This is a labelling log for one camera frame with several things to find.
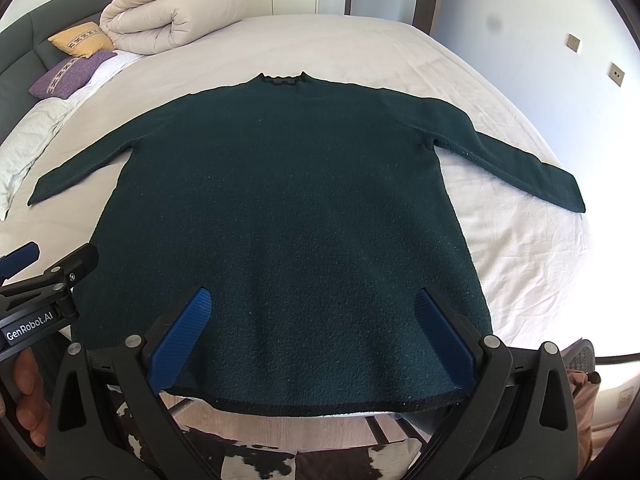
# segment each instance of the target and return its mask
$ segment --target purple pillow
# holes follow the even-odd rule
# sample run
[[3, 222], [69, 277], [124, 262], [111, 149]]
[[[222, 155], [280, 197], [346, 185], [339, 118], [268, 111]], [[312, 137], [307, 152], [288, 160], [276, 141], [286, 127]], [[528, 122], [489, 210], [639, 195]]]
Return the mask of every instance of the purple pillow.
[[38, 79], [29, 88], [29, 93], [38, 99], [67, 99], [88, 83], [101, 63], [114, 56], [117, 56], [116, 52], [99, 50], [91, 57], [67, 57]]

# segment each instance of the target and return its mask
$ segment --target wooden floor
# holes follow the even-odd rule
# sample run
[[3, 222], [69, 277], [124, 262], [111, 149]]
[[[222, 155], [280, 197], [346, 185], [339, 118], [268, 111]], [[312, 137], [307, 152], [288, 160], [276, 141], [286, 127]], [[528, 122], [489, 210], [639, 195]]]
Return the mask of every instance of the wooden floor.
[[[167, 406], [173, 406], [180, 400], [180, 397], [166, 394], [162, 394], [162, 398]], [[223, 438], [288, 451], [376, 444], [363, 416], [292, 418], [239, 415], [220, 412], [200, 401], [178, 414], [175, 420], [179, 424], [215, 433]], [[376, 420], [390, 442], [406, 439], [406, 435], [388, 415], [377, 415]]]

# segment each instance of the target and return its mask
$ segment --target dark green sweater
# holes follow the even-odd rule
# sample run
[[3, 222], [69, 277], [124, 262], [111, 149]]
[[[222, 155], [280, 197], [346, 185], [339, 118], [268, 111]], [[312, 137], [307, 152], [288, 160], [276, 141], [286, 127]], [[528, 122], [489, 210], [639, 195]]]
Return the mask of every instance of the dark green sweater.
[[75, 289], [74, 339], [96, 348], [143, 333], [203, 285], [212, 319], [175, 394], [263, 415], [459, 399], [414, 295], [429, 284], [481, 333], [491, 323], [434, 146], [584, 211], [570, 174], [475, 132], [438, 99], [258, 76], [129, 121], [43, 176], [30, 199], [132, 148], [92, 237], [100, 264]]

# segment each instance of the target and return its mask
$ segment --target mattress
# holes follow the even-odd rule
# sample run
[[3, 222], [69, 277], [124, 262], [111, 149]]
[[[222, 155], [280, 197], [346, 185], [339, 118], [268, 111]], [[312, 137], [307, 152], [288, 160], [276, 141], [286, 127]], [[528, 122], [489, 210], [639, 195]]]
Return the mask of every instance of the mattress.
[[[100, 88], [65, 123], [18, 190], [0, 225], [0, 253], [28, 242], [39, 274], [89, 241], [128, 154], [73, 188], [27, 207], [36, 181], [114, 128], [185, 94], [249, 81], [259, 73], [297, 75], [435, 97], [464, 110], [477, 131], [559, 166], [526, 118], [481, 75], [417, 29], [354, 16], [266, 16], [139, 60]], [[224, 110], [212, 110], [215, 114]], [[437, 149], [492, 317], [511, 346], [536, 348], [572, 304], [587, 255], [588, 226], [572, 213], [517, 190], [461, 157]], [[572, 341], [558, 341], [565, 346]]]

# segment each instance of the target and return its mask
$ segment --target folded comforter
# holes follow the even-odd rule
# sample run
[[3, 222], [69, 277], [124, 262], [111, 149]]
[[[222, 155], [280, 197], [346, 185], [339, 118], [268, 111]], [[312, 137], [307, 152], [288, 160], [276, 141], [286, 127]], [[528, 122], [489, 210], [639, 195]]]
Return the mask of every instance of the folded comforter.
[[158, 54], [238, 22], [245, 0], [113, 0], [100, 28], [116, 48]]

